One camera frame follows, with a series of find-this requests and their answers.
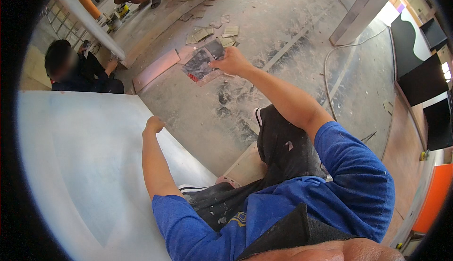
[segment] paint bucket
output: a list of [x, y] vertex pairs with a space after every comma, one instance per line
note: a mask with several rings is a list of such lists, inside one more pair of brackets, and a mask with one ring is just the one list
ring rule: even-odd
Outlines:
[[429, 158], [429, 154], [431, 151], [426, 150], [420, 154], [420, 161], [426, 161]]
[[126, 3], [122, 3], [116, 8], [116, 12], [120, 15], [120, 18], [123, 18], [129, 13], [129, 7]]

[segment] cable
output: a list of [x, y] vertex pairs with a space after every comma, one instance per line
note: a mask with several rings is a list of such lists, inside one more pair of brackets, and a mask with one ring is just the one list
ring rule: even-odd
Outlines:
[[341, 48], [346, 48], [346, 47], [354, 47], [354, 46], [359, 46], [359, 45], [362, 45], [363, 43], [365, 43], [366, 41], [370, 40], [370, 39], [373, 39], [374, 37], [378, 36], [379, 34], [381, 34], [382, 32], [385, 31], [385, 29], [387, 27], [390, 27], [390, 26], [386, 26], [384, 29], [382, 29], [381, 32], [377, 33], [376, 35], [366, 39], [365, 41], [363, 42], [360, 42], [358, 44], [350, 44], [350, 45], [342, 45], [342, 46], [338, 46], [336, 48], [333, 48], [332, 50], [330, 50], [329, 53], [327, 53], [326, 55], [326, 59], [324, 60], [324, 73], [320, 73], [321, 75], [324, 76], [324, 84], [326, 85], [326, 94], [327, 94], [327, 100], [329, 101], [329, 105], [330, 105], [330, 109], [332, 111], [332, 116], [333, 116], [333, 119], [338, 122], [337, 120], [337, 115], [335, 114], [335, 111], [333, 110], [333, 103], [332, 103], [332, 99], [330, 98], [330, 92], [329, 92], [329, 86], [327, 85], [327, 59], [329, 58], [330, 56], [330, 53], [332, 53], [333, 51], [335, 51], [336, 49], [341, 49]]

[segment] black panel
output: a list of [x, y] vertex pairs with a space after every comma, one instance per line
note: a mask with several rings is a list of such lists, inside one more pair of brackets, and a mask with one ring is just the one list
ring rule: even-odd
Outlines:
[[398, 79], [411, 106], [427, 101], [449, 89], [437, 54]]
[[449, 99], [423, 109], [428, 122], [428, 149], [438, 150], [453, 145]]
[[390, 27], [396, 55], [396, 71], [398, 78], [410, 72], [423, 63], [414, 54], [415, 28], [409, 21], [401, 20], [399, 15]]
[[434, 18], [428, 20], [420, 29], [424, 33], [431, 51], [439, 51], [447, 43], [447, 36]]

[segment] blue t-shirt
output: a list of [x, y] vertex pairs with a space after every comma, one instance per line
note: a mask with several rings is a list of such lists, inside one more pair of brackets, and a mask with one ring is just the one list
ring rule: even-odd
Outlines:
[[333, 181], [289, 179], [251, 194], [220, 232], [180, 196], [155, 195], [153, 213], [174, 261], [234, 260], [299, 203], [308, 215], [343, 232], [380, 242], [393, 213], [393, 179], [382, 162], [337, 122], [325, 123], [314, 147]]

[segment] light fixture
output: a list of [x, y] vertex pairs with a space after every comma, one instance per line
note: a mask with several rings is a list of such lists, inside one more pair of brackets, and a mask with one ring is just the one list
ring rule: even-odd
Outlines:
[[450, 79], [452, 77], [451, 72], [447, 71], [446, 73], [444, 73], [444, 77], [445, 77], [445, 79]]
[[447, 62], [444, 62], [444, 63], [442, 64], [442, 71], [443, 71], [444, 73], [446, 73], [446, 72], [449, 71], [449, 70], [450, 70], [449, 64], [448, 64]]

